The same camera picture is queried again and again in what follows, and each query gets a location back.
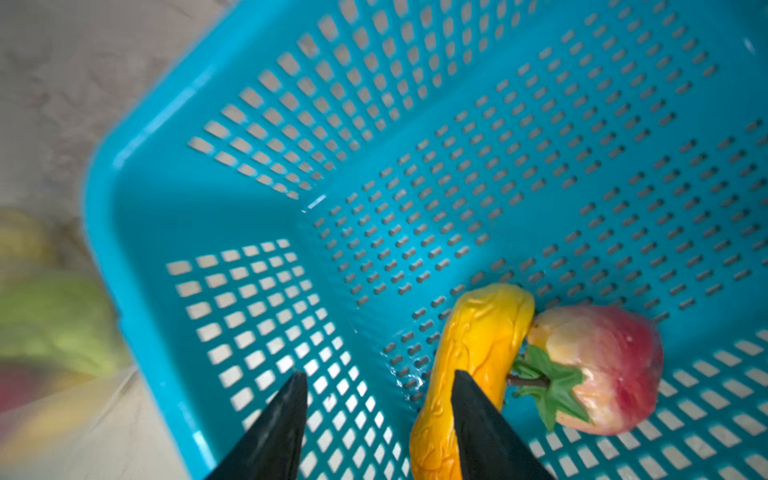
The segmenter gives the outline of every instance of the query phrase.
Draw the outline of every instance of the yellow fruit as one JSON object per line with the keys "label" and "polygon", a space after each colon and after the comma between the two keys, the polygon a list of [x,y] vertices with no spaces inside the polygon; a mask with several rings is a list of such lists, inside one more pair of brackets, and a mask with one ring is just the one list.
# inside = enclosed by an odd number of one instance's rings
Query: yellow fruit
{"label": "yellow fruit", "polygon": [[18,208],[0,207],[0,263],[22,261],[56,266],[56,246],[40,220]]}
{"label": "yellow fruit", "polygon": [[435,354],[424,407],[411,431],[415,480],[461,480],[451,407],[455,371],[467,371],[501,410],[507,374],[533,314],[533,296],[514,285],[495,283],[458,299]]}

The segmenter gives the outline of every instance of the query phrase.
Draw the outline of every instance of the blurry green object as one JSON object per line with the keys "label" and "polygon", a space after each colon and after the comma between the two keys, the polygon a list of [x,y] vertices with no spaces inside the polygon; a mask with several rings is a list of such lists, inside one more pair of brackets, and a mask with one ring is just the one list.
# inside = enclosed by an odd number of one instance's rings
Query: blurry green object
{"label": "blurry green object", "polygon": [[51,267],[59,257],[41,220],[15,207],[0,207],[0,266],[9,262]]}
{"label": "blurry green object", "polygon": [[33,359],[107,376],[130,362],[101,284],[49,270],[0,291],[0,358]]}

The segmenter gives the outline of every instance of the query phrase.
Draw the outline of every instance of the basket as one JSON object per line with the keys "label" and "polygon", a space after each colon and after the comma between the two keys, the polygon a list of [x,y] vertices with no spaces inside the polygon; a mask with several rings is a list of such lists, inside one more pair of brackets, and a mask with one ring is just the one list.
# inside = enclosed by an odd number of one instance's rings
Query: basket
{"label": "basket", "polygon": [[300,478],[410,478],[462,292],[660,323],[636,430],[505,418],[559,478],[768,478],[766,3],[243,0],[109,136],[84,209],[203,478],[294,369]]}

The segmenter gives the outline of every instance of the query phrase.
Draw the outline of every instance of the fruit stem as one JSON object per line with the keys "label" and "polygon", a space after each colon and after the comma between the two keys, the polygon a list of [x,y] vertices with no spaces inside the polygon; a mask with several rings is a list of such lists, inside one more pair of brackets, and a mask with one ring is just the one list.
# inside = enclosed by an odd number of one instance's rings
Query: fruit stem
{"label": "fruit stem", "polygon": [[549,388],[549,379],[541,377],[538,379],[521,379],[518,376],[507,375],[507,385],[509,386],[540,386]]}

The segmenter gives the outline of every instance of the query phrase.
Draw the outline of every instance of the beige surface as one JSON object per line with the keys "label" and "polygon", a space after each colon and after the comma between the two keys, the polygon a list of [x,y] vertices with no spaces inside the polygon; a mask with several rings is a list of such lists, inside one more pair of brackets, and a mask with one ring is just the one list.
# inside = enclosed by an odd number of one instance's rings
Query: beige surface
{"label": "beige surface", "polygon": [[[0,0],[0,204],[77,216],[94,146],[226,2]],[[140,380],[55,467],[53,478],[186,478]]]}

